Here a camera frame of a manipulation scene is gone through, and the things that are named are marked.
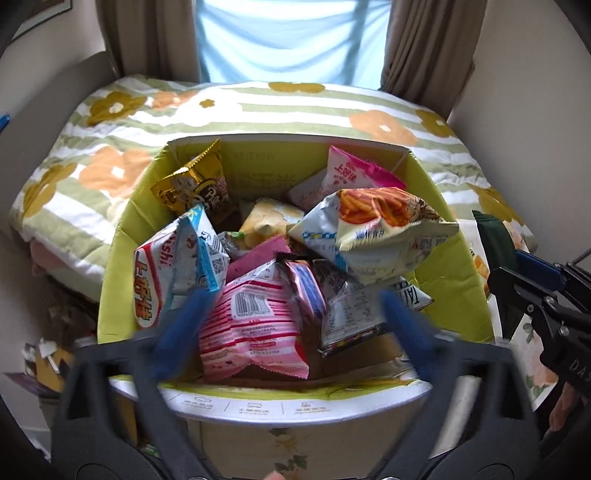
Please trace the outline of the person's left hand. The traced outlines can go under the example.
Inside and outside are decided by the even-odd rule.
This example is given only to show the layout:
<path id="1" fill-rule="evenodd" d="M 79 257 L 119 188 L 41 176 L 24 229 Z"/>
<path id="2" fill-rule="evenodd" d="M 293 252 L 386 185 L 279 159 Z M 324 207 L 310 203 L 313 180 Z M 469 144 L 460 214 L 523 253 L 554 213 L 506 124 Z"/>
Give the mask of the person's left hand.
<path id="1" fill-rule="evenodd" d="M 286 477 L 284 477 L 283 474 L 280 474 L 280 472 L 273 471 L 267 474 L 263 480 L 286 480 Z"/>

